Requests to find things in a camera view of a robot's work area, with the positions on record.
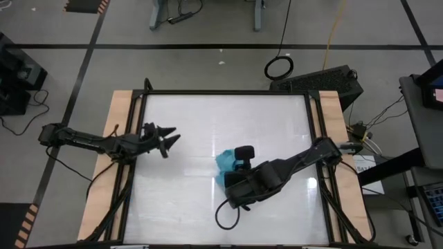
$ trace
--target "blue cloth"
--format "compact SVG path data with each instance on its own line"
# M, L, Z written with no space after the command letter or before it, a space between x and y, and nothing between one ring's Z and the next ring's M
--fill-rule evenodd
M215 162L220 170L215 177L215 182L224 188L224 174L226 172L235 171L235 166L243 164L243 160L235 160L235 152L233 149L227 149L220 155L215 157Z

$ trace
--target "yellow cable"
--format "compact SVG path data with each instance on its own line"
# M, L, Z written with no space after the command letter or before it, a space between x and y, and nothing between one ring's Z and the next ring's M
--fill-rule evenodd
M347 0L342 0L340 10L338 11L337 17L335 18L334 25L332 26L331 33L329 34L329 39L327 40L327 47L325 53L325 61L323 62L323 70L325 70L327 56L329 54L329 45L331 44L332 35L334 34L335 28L337 27L338 21L340 21L343 11L345 10Z

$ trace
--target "white tabletop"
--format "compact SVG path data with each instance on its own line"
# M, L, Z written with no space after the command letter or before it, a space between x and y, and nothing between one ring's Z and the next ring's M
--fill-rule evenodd
M309 148L303 96L150 95L144 122L176 127L174 134L181 138L168 159L159 151L138 157L125 243L328 243L315 167L293 175L281 193L250 205L250 212L242 210L233 230L220 229L214 220L215 210L226 199L215 183L215 156L253 145L254 167ZM231 226L236 216L237 211L225 205L219 220Z

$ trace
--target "concrete floor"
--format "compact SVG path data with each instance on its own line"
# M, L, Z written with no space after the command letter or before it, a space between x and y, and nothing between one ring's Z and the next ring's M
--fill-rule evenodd
M61 121L75 83L81 89L69 126L101 134L114 90L139 89L150 78L155 89L267 89L270 81L263 68L276 49L94 49L86 58L98 15L62 12L66 1L14 0L0 12L0 32L16 44L30 44L25 51L48 71L44 89L50 92L51 111L38 118L21 137L0 129L0 202L31 203L42 177L47 157L37 142L41 126ZM442 45L443 19L440 0L408 0L426 41ZM288 0L267 1L260 33L253 32L253 4L240 0L206 0L203 10L177 25L163 24L149 30L149 0L111 0L97 44L278 44ZM189 8L198 1L189 0ZM325 44L340 6L338 0L294 0L291 6L285 44ZM170 3L176 16L177 4ZM358 71L365 93L355 102L351 121L369 121L400 96L398 79L422 73L430 64L421 49L390 50L383 45L420 45L400 0L353 0L334 34L333 44L370 45L370 50L352 47L331 50L327 66L348 64ZM56 44L37 49L35 44ZM60 44L83 44L81 48L61 49ZM321 70L325 51L321 49L283 50L295 63L293 76ZM443 51L433 50L436 60ZM86 65L84 78L78 77ZM277 74L284 66L272 69ZM401 113L404 102L386 115ZM39 112L29 109L25 116L8 118L21 130ZM372 128L373 140L387 156L397 156L417 146L409 117L390 119ZM88 177L92 176L96 155L81 149L63 147L58 156ZM85 204L87 182L56 164L41 203L29 246L75 242ZM386 246L408 246L404 236L411 234L406 213L370 210L377 229L377 240ZM420 248L431 248L429 242Z

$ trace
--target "black mat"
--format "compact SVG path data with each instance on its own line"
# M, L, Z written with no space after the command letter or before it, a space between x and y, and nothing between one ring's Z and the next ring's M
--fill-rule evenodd
M77 13L102 14L108 0L68 0L63 11Z
M0 248L15 248L17 235L30 205L29 203L0 203Z

